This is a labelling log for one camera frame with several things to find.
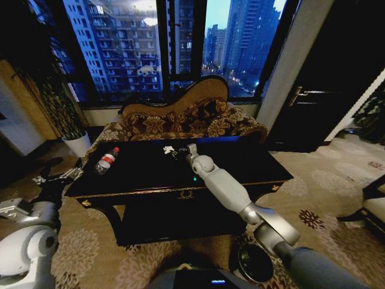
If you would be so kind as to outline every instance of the water bottle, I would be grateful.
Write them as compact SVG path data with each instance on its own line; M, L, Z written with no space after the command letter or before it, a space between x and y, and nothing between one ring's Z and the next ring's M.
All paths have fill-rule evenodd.
M104 175L118 157L118 153L118 147L114 147L114 149L105 153L105 155L95 165L95 172L99 175Z

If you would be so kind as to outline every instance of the high-rise building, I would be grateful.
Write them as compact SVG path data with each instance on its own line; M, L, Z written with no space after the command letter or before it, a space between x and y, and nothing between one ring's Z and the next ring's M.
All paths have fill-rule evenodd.
M274 0L232 0L221 67L225 72L262 72L280 13Z
M207 35L205 39L205 63L211 64L214 61L215 54L215 39L217 37L218 24L207 29Z
M63 0L98 92L162 90L156 7Z
M175 0L175 67L177 74L191 72L194 0Z
M226 29L218 29L215 35L215 43L214 43L214 64L216 66L221 65L222 56L223 56L223 46L224 46L224 38L226 36Z

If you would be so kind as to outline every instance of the lower shelf of table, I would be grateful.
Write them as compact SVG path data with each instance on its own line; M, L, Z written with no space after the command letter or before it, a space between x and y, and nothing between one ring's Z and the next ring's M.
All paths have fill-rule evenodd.
M189 210L186 206L128 206L122 220L120 245L150 243L184 238L241 234L246 224L226 209Z

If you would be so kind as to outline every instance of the floral upholstery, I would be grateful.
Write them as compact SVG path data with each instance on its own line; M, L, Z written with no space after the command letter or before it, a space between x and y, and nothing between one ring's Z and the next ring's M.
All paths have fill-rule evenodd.
M204 99L190 105L177 117L177 132L205 132L214 117L226 111L227 104L219 99Z
M159 134L174 130L175 113L170 112L164 116L135 113L126 117L125 122L133 134Z
M189 86L174 103L160 107L125 105L119 122L107 124L87 156L101 141L252 135L263 143L266 127L228 103L228 96L224 79L206 76Z
M204 136L203 133L193 132L163 132L162 134L137 134L131 140L171 140L174 138L199 138Z
M264 125L245 114L240 108L230 107L211 122L206 135L208 137L221 137L251 134L258 134L259 142L263 143L266 140L267 129Z

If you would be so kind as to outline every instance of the white flower pot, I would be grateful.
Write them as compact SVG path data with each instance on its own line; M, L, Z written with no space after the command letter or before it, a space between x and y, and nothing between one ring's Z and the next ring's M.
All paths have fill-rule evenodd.
M85 153L91 147L90 138L88 137L87 132L85 132L81 138L77 138L76 140L66 140L65 137L62 137L61 139L79 158L84 157Z

